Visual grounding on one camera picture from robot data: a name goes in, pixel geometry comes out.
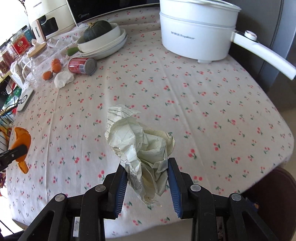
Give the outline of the white ceramic bowl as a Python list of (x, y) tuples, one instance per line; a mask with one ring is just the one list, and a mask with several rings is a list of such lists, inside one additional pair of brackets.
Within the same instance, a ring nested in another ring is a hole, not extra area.
[(110, 25), (112, 29), (100, 37), (96, 37), (90, 41), (84, 40), (84, 36), (79, 38), (77, 41), (78, 50), (82, 53), (88, 53), (99, 49), (117, 39), (121, 35), (119, 25), (117, 23), (111, 23)]

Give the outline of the white electric cooking pot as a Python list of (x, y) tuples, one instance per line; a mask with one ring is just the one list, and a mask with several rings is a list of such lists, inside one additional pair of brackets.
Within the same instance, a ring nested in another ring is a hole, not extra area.
[(211, 63), (226, 58), (234, 43), (293, 80), (295, 66), (260, 44), (254, 32), (236, 30), (240, 11), (240, 7), (226, 1), (161, 1), (162, 44), (180, 56)]

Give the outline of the white kitchen scale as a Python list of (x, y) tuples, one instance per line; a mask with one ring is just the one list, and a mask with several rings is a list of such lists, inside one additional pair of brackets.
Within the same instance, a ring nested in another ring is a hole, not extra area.
[(22, 92), (20, 99), (18, 100), (18, 106), (16, 108), (17, 112), (23, 112), (30, 103), (35, 91), (32, 88), (28, 88)]

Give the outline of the dark green pumpkin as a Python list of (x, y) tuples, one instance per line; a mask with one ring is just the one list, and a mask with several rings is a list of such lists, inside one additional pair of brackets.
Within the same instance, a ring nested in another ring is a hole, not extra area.
[(89, 24), (89, 27), (84, 31), (83, 38), (85, 42), (88, 42), (108, 33), (110, 30), (112, 30), (112, 26), (109, 22), (105, 20), (96, 21)]

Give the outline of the dark brown trash bin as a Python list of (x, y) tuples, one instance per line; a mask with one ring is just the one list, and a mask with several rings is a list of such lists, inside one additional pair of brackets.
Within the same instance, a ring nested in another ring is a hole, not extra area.
[(292, 240), (295, 234), (295, 178), (277, 167), (242, 196), (258, 205), (257, 213), (279, 240)]

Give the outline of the glass jar with wooden lid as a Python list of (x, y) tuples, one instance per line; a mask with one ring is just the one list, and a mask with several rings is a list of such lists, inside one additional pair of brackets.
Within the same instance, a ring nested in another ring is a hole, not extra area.
[(22, 76), (27, 82), (45, 81), (42, 75), (46, 71), (52, 71), (51, 62), (57, 58), (60, 60), (62, 68), (64, 60), (57, 48), (49, 47), (48, 43), (36, 43), (28, 53), (29, 62), (22, 69)]

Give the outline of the white plate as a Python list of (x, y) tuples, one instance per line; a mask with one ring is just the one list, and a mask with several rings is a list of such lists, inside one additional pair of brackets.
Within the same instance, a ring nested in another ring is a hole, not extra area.
[(80, 56), (84, 58), (94, 58), (96, 60), (103, 59), (105, 57), (112, 55), (113, 53), (117, 52), (120, 48), (122, 48), (125, 45), (126, 40), (126, 30), (124, 28), (120, 28), (120, 36), (117, 39), (89, 53), (80, 52)]

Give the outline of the green cucumber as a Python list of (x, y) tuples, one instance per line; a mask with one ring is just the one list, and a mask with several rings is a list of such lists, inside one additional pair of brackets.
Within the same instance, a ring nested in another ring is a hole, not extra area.
[(76, 54), (77, 52), (79, 52), (80, 51), (80, 49), (78, 48), (78, 47), (72, 47), (72, 48), (69, 48), (68, 50), (67, 50), (67, 55), (69, 56), (69, 57), (71, 57), (71, 56), (73, 56), (74, 54)]

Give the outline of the cream air fryer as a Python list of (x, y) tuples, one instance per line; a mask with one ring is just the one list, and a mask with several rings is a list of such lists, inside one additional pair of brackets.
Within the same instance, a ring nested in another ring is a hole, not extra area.
[(66, 33), (75, 26), (66, 0), (27, 0), (25, 7), (38, 43)]

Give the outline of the grey refrigerator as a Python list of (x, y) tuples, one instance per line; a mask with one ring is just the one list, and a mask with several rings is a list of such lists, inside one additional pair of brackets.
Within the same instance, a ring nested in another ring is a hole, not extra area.
[[(292, 53), (295, 38), (295, 1), (229, 1), (241, 7), (236, 29), (250, 30), (258, 41), (283, 58)], [(261, 58), (232, 44), (229, 54), (265, 91), (273, 86), (280, 72)]]

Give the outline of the cherry print tablecloth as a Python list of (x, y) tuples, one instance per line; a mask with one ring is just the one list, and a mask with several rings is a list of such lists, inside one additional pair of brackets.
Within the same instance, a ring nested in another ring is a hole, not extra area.
[(6, 171), (1, 219), (29, 225), (58, 193), (79, 195), (116, 170), (106, 115), (122, 104), (153, 130), (173, 135), (172, 156), (194, 183), (214, 194), (243, 192), (287, 162), (295, 139), (250, 74), (232, 57), (200, 64), (162, 45), (158, 8), (106, 16), (126, 30), (126, 44), (98, 61), (92, 76), (63, 88), (26, 82), (35, 90), (14, 125), (32, 136), (29, 172)]

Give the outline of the black microwave oven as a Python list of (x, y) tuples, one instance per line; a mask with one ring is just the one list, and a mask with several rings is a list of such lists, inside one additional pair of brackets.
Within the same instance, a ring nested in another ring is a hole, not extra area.
[(159, 4), (158, 0), (69, 0), (66, 2), (77, 26), (92, 18), (115, 11)]

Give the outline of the white paper ball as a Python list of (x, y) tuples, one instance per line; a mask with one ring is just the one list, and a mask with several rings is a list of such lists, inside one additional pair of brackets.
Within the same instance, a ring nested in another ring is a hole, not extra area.
[(170, 133), (140, 123), (139, 112), (118, 104), (108, 108), (105, 138), (127, 172), (130, 186), (146, 205), (162, 196), (168, 181), (168, 159), (175, 147)]

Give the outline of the glass spice jar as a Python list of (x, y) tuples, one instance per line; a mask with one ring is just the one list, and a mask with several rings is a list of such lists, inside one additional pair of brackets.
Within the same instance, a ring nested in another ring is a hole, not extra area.
[(7, 45), (1, 45), (1, 56), (8, 67), (15, 61), (15, 54)]

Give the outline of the orange peel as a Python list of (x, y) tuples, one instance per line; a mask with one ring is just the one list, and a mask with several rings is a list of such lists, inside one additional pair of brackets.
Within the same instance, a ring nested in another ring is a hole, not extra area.
[(16, 139), (11, 147), (11, 150), (15, 152), (12, 153), (13, 156), (11, 156), (9, 164), (11, 164), (13, 161), (16, 161), (18, 164), (18, 168), (24, 174), (27, 174), (29, 168), (25, 162), (25, 159), (31, 145), (31, 136), (29, 132), (22, 127), (15, 127), (14, 131)]

